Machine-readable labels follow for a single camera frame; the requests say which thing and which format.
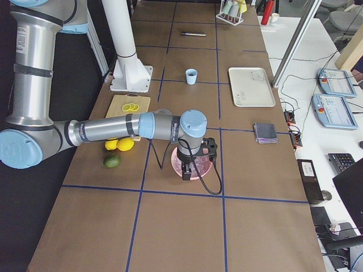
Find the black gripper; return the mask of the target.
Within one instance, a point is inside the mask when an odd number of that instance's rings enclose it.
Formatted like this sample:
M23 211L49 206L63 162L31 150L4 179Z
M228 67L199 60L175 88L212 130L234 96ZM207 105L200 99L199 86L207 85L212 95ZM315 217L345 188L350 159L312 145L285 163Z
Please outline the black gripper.
M194 162L195 157L180 152L177 153L177 157L181 161L182 180L190 180L192 175L191 164Z

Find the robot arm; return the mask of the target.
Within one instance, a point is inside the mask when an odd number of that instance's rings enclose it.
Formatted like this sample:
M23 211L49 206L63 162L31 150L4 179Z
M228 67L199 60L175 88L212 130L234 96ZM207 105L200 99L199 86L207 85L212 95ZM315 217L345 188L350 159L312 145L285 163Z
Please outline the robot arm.
M196 170L195 160L206 154L207 119L198 110L174 116L167 110L96 121L54 122L49 118L56 34L86 33L86 1L12 1L16 19L14 102L1 132L1 162L25 169L65 149L86 142L125 137L164 139L177 144L183 180Z

